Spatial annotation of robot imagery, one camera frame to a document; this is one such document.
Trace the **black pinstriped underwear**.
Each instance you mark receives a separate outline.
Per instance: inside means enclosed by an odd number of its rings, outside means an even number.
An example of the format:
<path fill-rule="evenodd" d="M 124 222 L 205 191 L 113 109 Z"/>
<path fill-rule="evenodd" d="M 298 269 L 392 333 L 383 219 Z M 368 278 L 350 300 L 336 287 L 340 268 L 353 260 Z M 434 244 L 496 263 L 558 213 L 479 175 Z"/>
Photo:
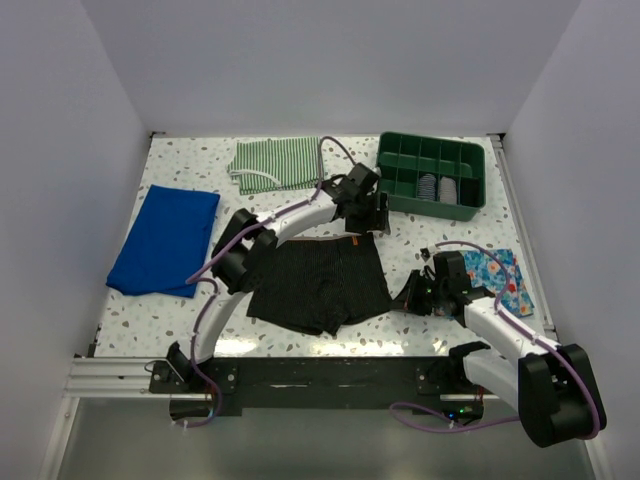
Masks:
<path fill-rule="evenodd" d="M 267 264 L 247 315 L 298 333 L 334 336 L 390 305 L 374 237 L 367 233 L 285 242 Z"/>

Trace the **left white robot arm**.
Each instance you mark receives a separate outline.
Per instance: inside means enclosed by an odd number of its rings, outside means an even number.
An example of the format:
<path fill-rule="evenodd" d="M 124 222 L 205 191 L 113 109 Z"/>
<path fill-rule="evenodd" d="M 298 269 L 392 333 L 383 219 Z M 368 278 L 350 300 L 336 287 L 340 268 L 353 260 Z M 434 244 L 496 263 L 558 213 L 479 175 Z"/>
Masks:
<path fill-rule="evenodd" d="M 187 280 L 210 283 L 213 291 L 188 337 L 168 349 L 165 361 L 173 382 L 185 392 L 196 392 L 213 381 L 204 364 L 213 358 L 237 305 L 262 282 L 267 264 L 282 244 L 340 219 L 348 233 L 388 231 L 388 195 L 379 189 L 380 179 L 378 168 L 357 163 L 347 174 L 321 181 L 310 197 L 297 203 L 261 213 L 237 210 L 215 244 L 211 260 Z"/>

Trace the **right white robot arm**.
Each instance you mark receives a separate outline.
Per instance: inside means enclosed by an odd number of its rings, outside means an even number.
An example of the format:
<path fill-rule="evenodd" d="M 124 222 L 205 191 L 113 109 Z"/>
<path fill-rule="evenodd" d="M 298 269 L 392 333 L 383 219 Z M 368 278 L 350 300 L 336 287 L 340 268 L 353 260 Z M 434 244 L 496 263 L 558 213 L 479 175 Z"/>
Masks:
<path fill-rule="evenodd" d="M 426 316 L 450 314 L 479 340 L 450 349 L 417 371 L 419 387 L 448 385 L 459 393 L 481 387 L 517 413 L 539 447 L 592 439 L 607 425 L 587 352 L 538 334 L 502 306 L 500 294 L 475 287 L 464 257 L 446 244 L 424 248 L 426 265 L 414 270 L 395 308 Z"/>

